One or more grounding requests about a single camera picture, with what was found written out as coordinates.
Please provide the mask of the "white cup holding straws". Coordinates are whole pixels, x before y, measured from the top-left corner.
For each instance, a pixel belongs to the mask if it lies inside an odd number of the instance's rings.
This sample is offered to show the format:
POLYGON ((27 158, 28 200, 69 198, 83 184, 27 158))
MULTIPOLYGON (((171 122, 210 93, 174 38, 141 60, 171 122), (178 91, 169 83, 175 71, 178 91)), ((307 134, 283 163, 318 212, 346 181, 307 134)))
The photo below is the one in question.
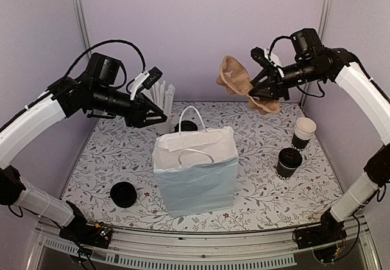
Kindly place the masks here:
POLYGON ((172 115, 170 114, 166 121, 155 125, 155 131, 158 135, 164 135, 171 132, 171 120, 172 115))

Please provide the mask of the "brown cardboard cup carrier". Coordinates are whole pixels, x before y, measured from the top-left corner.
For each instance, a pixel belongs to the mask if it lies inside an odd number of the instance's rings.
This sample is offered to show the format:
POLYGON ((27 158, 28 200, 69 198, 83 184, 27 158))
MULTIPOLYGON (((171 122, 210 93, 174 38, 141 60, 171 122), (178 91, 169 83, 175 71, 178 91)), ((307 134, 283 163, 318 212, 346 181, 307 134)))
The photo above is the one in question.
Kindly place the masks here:
POLYGON ((222 59, 216 83, 225 87, 228 94, 248 98, 249 108, 260 114, 277 114, 280 112, 279 100, 255 99, 249 95, 253 89, 247 69, 236 58, 227 55, 222 59))

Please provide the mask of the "stack of paper cups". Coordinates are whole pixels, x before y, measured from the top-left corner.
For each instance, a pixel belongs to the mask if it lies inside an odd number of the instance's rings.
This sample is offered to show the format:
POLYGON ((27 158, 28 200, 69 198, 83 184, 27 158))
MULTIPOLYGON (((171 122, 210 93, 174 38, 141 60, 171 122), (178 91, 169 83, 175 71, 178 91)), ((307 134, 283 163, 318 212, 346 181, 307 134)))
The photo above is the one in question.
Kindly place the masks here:
POLYGON ((301 117, 296 120, 294 125, 294 134, 292 137, 293 148, 301 151, 306 148, 317 129, 316 123, 307 117, 301 117))

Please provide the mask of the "light blue paper bag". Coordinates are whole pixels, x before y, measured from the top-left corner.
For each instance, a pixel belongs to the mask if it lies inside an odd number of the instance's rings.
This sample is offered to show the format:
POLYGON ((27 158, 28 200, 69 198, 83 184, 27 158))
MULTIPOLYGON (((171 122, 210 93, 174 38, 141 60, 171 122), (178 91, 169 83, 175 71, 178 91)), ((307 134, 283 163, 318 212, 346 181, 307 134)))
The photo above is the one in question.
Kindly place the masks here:
POLYGON ((156 139, 153 172, 169 216, 181 217, 230 208, 238 175, 234 130, 186 128, 156 139))

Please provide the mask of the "single black cup lid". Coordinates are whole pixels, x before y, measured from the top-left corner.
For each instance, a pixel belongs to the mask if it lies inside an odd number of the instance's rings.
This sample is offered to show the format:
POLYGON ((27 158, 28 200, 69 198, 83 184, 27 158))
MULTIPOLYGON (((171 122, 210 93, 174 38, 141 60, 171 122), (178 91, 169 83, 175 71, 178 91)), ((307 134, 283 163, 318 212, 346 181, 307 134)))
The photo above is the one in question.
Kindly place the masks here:
POLYGON ((297 168, 302 164, 302 155, 297 149, 287 147, 279 152, 278 160, 285 167, 297 168))

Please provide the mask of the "stack of black lids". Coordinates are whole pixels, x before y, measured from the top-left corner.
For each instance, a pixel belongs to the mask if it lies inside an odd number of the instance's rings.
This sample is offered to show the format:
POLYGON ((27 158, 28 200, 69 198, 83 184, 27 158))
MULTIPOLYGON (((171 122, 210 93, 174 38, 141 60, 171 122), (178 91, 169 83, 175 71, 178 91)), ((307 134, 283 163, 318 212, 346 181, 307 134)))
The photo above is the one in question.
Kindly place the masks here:
POLYGON ((118 182, 110 189, 110 198, 118 207, 129 208, 137 200, 137 191, 130 182, 118 182))

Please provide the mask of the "single black paper cup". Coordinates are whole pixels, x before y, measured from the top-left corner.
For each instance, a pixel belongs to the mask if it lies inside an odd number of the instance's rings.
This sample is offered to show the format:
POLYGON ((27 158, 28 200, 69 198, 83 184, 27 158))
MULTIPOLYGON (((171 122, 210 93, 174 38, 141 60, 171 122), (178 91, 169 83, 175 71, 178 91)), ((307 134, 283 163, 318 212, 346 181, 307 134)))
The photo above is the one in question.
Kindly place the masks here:
POLYGON ((297 167, 285 166, 282 162, 277 163, 276 172, 277 176, 282 180, 288 180, 295 173, 297 167))

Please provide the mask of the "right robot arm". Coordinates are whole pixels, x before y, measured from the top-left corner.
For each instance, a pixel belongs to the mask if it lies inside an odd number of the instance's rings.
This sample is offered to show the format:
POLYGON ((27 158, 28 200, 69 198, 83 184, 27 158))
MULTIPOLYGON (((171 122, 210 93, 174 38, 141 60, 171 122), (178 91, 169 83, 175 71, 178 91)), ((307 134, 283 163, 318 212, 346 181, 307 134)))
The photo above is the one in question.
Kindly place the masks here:
POLYGON ((389 182, 389 97, 368 75, 355 54, 344 48, 324 46, 315 29, 303 28, 286 39, 295 51, 292 65, 279 66, 271 59, 271 50, 259 47, 251 50, 251 58, 262 70, 252 79, 249 94, 260 99, 288 100, 292 88, 331 81, 356 103, 382 143, 356 181, 323 212, 319 225, 296 231, 297 241, 315 238, 320 243, 328 243, 345 237, 344 221, 389 182))

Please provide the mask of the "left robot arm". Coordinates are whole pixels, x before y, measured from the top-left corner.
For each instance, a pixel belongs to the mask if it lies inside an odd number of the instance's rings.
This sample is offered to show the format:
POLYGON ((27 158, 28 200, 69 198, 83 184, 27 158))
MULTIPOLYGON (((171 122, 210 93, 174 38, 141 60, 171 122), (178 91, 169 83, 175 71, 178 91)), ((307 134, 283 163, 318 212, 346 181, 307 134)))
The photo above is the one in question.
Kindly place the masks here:
POLYGON ((60 226, 64 238, 78 243, 107 239, 101 223, 89 226, 76 205, 23 181, 11 162, 45 130, 79 110, 88 118, 120 116, 128 127, 165 122, 163 110, 142 94, 161 78, 162 72, 157 67, 146 71, 143 66, 136 78, 116 86, 119 70, 125 70, 122 61, 93 52, 81 75, 73 79, 65 73, 1 127, 1 205, 14 205, 48 218, 60 226))

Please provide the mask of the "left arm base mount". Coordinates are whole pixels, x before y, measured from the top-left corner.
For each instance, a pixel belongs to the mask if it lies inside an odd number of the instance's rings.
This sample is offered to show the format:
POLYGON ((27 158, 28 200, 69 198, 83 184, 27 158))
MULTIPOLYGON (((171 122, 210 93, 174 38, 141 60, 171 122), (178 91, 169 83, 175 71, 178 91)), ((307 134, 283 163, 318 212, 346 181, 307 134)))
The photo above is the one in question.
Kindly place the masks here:
POLYGON ((87 245, 98 247, 102 249, 108 249, 111 238, 112 228, 103 222, 99 222, 93 225, 78 224, 60 229, 59 236, 63 239, 70 240, 77 245, 87 245))

